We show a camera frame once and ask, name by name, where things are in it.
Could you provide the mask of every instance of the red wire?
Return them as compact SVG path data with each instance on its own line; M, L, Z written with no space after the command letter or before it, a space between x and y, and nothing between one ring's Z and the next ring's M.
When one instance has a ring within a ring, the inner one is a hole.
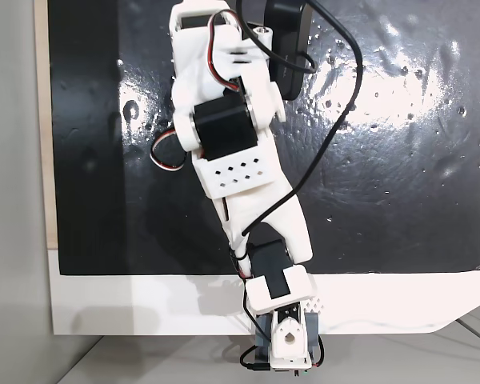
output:
M163 170L171 170L171 171L175 171L175 170L180 170L181 168L183 168L183 165L184 165L184 162L182 164L180 164L179 166L170 166L169 164L165 164L164 162L161 162L160 160L158 160L156 158L156 156L154 155L154 150L156 149L156 147L158 146L158 144L160 144L164 139L168 138L169 136L172 136L173 134L176 134L176 130L175 129L170 129L170 130L167 130L166 132L164 132L163 134L160 135L159 138L157 138L152 147L151 147L151 151L150 151L150 157L151 157L151 160L157 165L159 166L160 168L162 168Z
M210 28L210 42L208 44L208 68L210 69L210 72L212 76L217 80L218 83L222 84L226 88L234 91L234 92L239 92L240 91L240 86L234 82L229 82L225 80L215 69L214 65L214 40L215 40L215 19L217 16L220 14L227 13L231 14L234 16L236 19L237 23L239 24L237 14L233 12L232 10L220 10L216 14L212 15L210 20L208 21L208 27Z

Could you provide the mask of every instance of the black glossy board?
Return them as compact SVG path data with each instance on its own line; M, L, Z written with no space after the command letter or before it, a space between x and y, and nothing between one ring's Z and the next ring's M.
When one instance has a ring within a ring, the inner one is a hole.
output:
M157 168L171 120L176 1L49 0L60 270L233 274L190 160ZM262 20L262 2L245 1ZM366 77L300 201L312 273L480 268L480 0L323 1L358 39ZM354 85L351 51L315 15L320 67L275 123L295 184ZM166 155L178 145L166 148Z

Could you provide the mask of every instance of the wooden frame edge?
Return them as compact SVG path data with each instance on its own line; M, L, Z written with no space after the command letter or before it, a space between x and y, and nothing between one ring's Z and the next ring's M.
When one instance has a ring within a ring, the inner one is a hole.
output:
M50 44L48 0L34 1L36 69L38 76L39 133L41 140L42 185L45 208L46 246L58 248L55 200L54 144L51 114Z

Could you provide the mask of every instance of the gray wall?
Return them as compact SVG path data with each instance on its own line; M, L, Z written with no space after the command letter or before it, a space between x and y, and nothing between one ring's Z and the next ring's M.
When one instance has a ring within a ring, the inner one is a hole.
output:
M96 338L51 335L34 4L0 0L0 384L56 383Z

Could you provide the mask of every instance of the screw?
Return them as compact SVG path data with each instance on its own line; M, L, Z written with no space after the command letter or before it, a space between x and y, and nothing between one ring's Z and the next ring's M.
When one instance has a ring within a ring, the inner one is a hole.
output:
M257 26L256 28L254 28L254 32L256 32L257 34L268 34L269 30L264 26Z

